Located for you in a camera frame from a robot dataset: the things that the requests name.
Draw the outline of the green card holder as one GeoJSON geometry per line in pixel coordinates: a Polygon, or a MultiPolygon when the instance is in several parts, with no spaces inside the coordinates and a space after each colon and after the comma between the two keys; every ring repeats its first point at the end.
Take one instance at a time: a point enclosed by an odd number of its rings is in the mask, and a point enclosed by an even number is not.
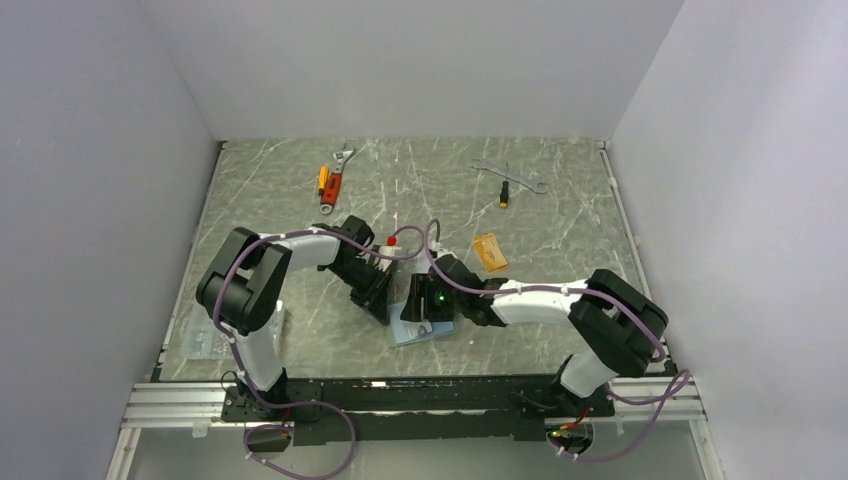
{"type": "Polygon", "coordinates": [[[432,340],[453,334],[457,330],[455,320],[444,322],[410,322],[400,318],[405,302],[394,303],[388,306],[389,326],[388,344],[397,348],[413,343],[432,340]]]}

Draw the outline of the single silver VIP card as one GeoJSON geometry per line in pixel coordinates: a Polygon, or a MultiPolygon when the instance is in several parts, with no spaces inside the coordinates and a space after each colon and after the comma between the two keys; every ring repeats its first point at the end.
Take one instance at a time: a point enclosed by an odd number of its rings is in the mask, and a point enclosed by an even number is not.
{"type": "Polygon", "coordinates": [[[401,321],[401,341],[414,342],[426,339],[433,333],[433,325],[430,322],[401,321]]]}

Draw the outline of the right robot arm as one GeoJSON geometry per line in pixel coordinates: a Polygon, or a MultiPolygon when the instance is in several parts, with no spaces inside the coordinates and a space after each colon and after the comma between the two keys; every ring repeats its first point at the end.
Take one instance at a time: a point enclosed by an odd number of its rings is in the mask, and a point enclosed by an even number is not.
{"type": "Polygon", "coordinates": [[[406,297],[390,316],[415,332],[457,316],[482,327],[570,324],[587,349],[564,360],[553,382],[551,401],[564,415],[578,413],[609,381],[641,377],[665,358],[667,314],[608,269],[583,280],[533,284],[482,278],[446,254],[412,273],[402,291],[406,297]]]}

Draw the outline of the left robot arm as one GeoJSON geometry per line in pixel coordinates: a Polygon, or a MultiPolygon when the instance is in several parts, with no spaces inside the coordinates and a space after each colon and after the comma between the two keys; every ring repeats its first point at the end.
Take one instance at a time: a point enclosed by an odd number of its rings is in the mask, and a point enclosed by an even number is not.
{"type": "Polygon", "coordinates": [[[271,321],[285,278],[303,269],[329,271],[350,299],[379,323],[389,322],[388,295],[400,254],[377,245],[371,227],[350,216],[340,226],[315,224],[288,234],[230,232],[196,289],[196,301],[231,344],[248,407],[264,420],[287,406],[287,373],[271,321]]]}

